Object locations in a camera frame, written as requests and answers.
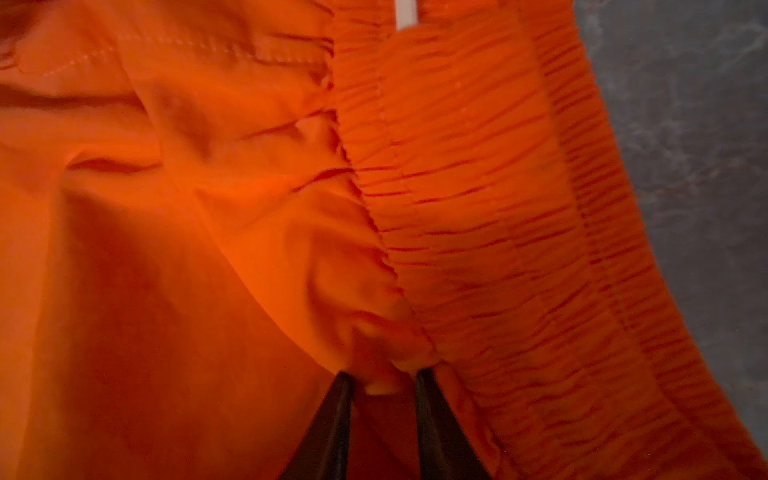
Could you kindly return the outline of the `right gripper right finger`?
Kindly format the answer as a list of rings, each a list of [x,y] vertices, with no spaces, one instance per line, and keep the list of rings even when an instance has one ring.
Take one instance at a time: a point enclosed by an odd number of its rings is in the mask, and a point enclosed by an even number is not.
[[[422,480],[490,480],[430,369],[415,378],[415,406]]]

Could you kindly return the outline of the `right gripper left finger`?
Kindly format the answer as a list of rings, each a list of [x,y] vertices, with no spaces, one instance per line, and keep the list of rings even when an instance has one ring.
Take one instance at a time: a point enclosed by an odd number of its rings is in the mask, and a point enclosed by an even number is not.
[[[279,480],[345,480],[354,378],[339,372]]]

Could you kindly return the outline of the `orange shorts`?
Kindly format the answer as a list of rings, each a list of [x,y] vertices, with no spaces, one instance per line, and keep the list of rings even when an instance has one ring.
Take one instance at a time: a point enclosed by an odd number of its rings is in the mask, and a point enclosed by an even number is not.
[[[763,479],[569,1],[5,1],[1,475]]]

